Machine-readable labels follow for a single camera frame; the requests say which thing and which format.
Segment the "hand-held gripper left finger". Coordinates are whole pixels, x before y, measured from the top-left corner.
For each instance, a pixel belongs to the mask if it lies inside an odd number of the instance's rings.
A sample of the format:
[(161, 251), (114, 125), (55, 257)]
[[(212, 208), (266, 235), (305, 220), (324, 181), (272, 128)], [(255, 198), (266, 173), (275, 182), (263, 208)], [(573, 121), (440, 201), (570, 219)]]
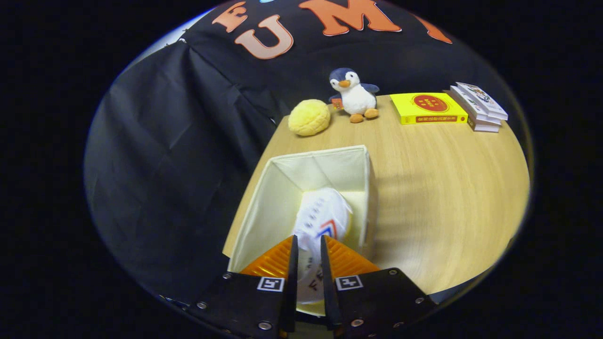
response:
[(228, 339), (286, 339), (295, 330), (298, 238), (289, 236), (241, 272), (224, 272), (187, 309)]

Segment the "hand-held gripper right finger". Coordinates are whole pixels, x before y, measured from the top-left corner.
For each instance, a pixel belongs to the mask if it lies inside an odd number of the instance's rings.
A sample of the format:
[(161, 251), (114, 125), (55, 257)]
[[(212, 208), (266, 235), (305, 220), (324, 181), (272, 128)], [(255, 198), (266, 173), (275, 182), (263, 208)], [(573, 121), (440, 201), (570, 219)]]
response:
[(381, 269), (330, 236), (320, 242), (325, 311), (334, 338), (396, 339), (439, 307), (400, 269)]

